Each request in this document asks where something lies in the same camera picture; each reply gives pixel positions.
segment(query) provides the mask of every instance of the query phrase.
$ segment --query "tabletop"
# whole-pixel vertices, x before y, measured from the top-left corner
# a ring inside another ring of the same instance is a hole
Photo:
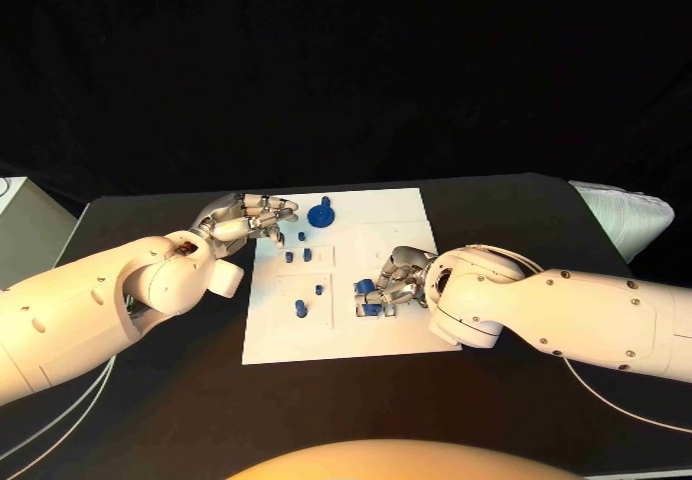
[[[537,174],[287,188],[310,193],[419,187],[439,251],[485,243],[544,268],[629,276],[574,188]],[[106,197],[90,206],[61,263],[189,227],[224,192]],[[499,450],[580,475],[692,467],[692,435],[625,416],[564,362],[505,331],[491,350],[241,365],[254,242],[231,257],[247,272],[234,299],[208,293],[117,357],[103,397],[26,478],[220,479],[319,444],[437,440]],[[577,365],[623,407],[692,425],[688,384]],[[0,409],[5,451],[73,403],[99,371]],[[57,428],[12,459],[19,468]]]

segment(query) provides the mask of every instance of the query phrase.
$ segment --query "small blue piece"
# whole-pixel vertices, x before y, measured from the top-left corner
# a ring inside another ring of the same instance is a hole
[[[303,300],[296,300],[296,315],[299,316],[299,318],[308,317],[308,307]]]
[[[375,283],[370,278],[365,278],[357,283],[357,293],[368,295],[374,291],[375,291]],[[368,305],[364,305],[364,313],[367,317],[377,317],[381,311],[383,311],[383,305],[372,304],[372,303]]]
[[[331,207],[329,197],[322,197],[322,204],[316,205],[308,212],[308,221],[313,227],[329,227],[335,221],[335,210]]]

